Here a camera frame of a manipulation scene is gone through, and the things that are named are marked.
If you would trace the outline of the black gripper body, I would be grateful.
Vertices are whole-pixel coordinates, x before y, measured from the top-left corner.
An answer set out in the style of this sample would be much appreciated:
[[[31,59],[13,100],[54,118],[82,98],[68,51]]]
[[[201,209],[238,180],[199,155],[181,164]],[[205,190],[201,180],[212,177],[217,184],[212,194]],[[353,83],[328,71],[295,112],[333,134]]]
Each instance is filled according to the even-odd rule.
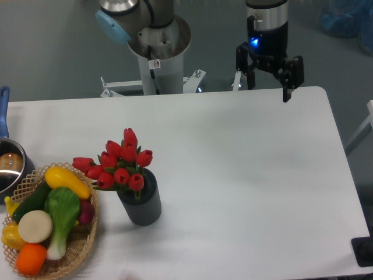
[[[247,18],[249,56],[257,68],[265,72],[277,72],[287,58],[288,22],[274,29],[255,28],[254,15]]]

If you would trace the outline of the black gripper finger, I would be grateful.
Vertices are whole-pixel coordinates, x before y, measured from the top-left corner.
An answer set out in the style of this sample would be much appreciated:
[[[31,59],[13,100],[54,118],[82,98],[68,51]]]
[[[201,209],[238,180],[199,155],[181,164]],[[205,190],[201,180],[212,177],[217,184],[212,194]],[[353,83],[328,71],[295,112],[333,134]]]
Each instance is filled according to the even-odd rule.
[[[235,61],[236,61],[236,70],[242,72],[247,79],[248,90],[252,90],[256,85],[256,78],[254,69],[256,64],[253,62],[248,63],[249,57],[249,46],[248,43],[241,43],[236,48]]]
[[[275,72],[274,76],[283,87],[283,102],[287,103],[292,92],[304,83],[304,59],[298,55],[284,58],[281,63],[281,72]]]

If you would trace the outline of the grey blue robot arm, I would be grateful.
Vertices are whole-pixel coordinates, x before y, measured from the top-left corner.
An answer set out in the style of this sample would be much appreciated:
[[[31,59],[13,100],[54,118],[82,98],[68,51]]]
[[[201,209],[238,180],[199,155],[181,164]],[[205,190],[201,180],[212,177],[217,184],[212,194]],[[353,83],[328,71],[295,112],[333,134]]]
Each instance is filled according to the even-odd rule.
[[[287,56],[287,1],[246,1],[247,40],[235,51],[233,90],[246,77],[255,87],[255,71],[272,74],[282,85],[283,101],[304,82],[301,56]],[[205,73],[184,76],[184,53],[191,42],[186,21],[174,12],[173,1],[101,1],[96,20],[113,41],[127,45],[137,56],[145,95],[200,91]]]

